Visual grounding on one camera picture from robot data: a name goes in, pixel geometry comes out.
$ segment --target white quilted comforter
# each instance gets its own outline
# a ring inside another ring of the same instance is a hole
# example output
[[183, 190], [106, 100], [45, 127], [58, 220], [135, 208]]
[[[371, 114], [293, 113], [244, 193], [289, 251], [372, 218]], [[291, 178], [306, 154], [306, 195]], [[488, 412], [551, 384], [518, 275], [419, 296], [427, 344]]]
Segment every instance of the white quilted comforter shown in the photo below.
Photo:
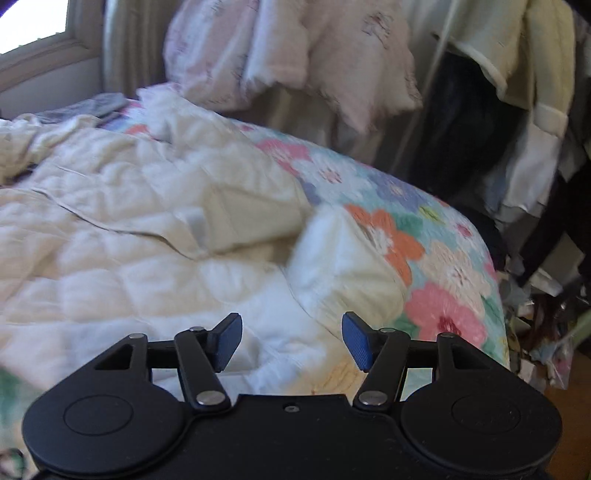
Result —
[[[171, 339], [238, 312], [231, 396], [354, 389], [340, 318], [396, 318], [398, 274], [232, 124], [173, 92], [143, 101], [163, 142], [92, 118], [0, 125], [0, 173], [40, 163], [0, 190], [0, 366], [47, 389], [132, 332]], [[175, 372], [154, 374], [180, 393]]]

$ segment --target wooden floor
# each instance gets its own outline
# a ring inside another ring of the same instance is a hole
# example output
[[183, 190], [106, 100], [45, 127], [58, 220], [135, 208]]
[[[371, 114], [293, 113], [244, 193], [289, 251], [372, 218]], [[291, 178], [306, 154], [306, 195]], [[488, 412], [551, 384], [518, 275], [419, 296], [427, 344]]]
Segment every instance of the wooden floor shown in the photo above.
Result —
[[556, 480], [587, 480], [591, 472], [591, 359], [576, 352], [569, 389], [546, 389], [560, 410], [563, 436], [548, 471]]

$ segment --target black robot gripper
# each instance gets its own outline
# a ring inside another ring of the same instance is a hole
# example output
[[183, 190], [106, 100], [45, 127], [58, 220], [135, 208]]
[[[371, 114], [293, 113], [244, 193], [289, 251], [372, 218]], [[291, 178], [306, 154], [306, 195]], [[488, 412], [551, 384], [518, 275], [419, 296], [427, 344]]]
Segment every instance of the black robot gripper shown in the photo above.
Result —
[[[37, 480], [548, 479], [556, 408], [462, 338], [411, 340], [354, 313], [343, 340], [368, 372], [344, 395], [240, 395], [216, 373], [242, 339], [230, 314], [174, 340], [132, 334], [43, 394], [22, 433]], [[151, 382], [176, 368], [184, 402]], [[408, 369], [433, 382], [400, 401]]]

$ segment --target black circular disc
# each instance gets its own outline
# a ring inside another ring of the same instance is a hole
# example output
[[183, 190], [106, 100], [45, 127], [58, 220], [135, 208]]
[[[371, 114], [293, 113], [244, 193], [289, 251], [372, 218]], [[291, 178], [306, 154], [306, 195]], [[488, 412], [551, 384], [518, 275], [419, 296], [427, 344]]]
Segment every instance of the black circular disc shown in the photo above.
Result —
[[33, 403], [22, 431], [36, 462], [66, 476], [115, 478], [157, 460], [179, 438], [181, 404], [118, 373], [65, 381]]
[[108, 435], [125, 428], [134, 409], [123, 398], [94, 395], [75, 401], [64, 414], [64, 421], [82, 435]]
[[510, 475], [542, 465], [560, 439], [556, 408], [517, 377], [521, 385], [482, 378], [435, 382], [413, 393], [401, 412], [410, 442], [468, 475]]

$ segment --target floral quilt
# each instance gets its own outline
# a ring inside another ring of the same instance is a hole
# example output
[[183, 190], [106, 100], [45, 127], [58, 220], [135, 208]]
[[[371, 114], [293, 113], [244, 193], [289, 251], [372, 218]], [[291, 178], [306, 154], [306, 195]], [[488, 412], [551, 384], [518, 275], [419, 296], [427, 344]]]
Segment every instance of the floral quilt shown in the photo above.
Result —
[[[351, 158], [263, 127], [235, 123], [298, 178], [310, 203], [343, 205], [398, 271], [408, 286], [408, 300], [402, 315], [391, 320], [392, 327], [419, 340], [457, 333], [508, 366], [495, 269], [484, 241], [462, 214]], [[130, 102], [103, 127], [149, 136], [139, 102]], [[37, 394], [0, 369], [0, 460], [12, 454], [11, 447], [24, 450], [20, 420]]]

